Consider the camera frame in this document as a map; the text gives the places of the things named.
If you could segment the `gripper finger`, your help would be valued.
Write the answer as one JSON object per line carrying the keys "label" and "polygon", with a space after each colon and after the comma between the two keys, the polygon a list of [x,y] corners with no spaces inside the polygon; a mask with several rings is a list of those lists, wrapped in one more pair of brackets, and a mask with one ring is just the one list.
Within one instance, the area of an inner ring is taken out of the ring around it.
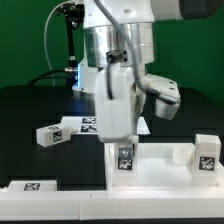
{"label": "gripper finger", "polygon": [[118,144],[119,158],[132,158],[134,156],[133,144],[130,142],[121,142]]}

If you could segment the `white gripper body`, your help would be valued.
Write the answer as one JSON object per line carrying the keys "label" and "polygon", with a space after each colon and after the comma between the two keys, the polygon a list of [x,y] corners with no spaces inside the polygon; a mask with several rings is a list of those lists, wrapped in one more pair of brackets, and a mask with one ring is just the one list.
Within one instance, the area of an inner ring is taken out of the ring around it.
{"label": "white gripper body", "polygon": [[111,67],[112,96],[108,97],[106,70],[98,73],[95,82],[95,115],[101,142],[129,142],[137,133],[137,123],[146,102],[146,95],[136,90],[131,67]]}

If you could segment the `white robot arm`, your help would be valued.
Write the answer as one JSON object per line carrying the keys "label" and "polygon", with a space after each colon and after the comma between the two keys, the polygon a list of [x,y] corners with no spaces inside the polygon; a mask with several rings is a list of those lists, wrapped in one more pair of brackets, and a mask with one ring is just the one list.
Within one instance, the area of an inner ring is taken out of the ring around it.
{"label": "white robot arm", "polygon": [[134,157],[134,138],[145,97],[156,115],[172,119],[181,102],[177,83],[150,75],[153,23],[208,18],[224,0],[83,0],[87,61],[98,70],[95,113],[99,140],[114,143],[118,158]]}

